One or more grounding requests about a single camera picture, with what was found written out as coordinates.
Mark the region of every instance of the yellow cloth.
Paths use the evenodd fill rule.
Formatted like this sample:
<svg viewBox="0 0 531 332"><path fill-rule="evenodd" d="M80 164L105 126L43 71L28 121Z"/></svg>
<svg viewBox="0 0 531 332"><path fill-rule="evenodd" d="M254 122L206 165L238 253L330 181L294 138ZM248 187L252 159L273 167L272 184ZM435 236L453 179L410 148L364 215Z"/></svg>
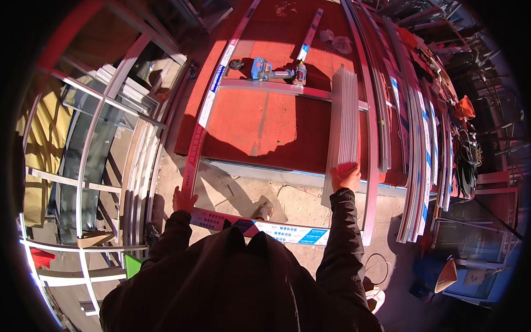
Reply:
<svg viewBox="0 0 531 332"><path fill-rule="evenodd" d="M20 136L24 133L28 113L42 80L43 75L36 73L23 104L25 113L17 124ZM73 114L71 109L64 107L59 101L61 87L57 79L48 79L45 83L42 98L31 123L25 155L27 166L52 174L56 174L59 170ZM52 182L26 175L24 196L26 226L42 225L51 190Z"/></svg>

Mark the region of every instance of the black jacket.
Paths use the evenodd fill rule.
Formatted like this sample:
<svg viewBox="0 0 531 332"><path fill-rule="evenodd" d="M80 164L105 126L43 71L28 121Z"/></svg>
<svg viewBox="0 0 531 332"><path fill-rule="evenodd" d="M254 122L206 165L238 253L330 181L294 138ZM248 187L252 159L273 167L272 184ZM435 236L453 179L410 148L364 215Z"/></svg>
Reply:
<svg viewBox="0 0 531 332"><path fill-rule="evenodd" d="M104 331L383 331L367 307L354 193L330 196L332 225L314 280L284 245L236 227L188 247L177 211L141 270L104 299Z"/></svg>

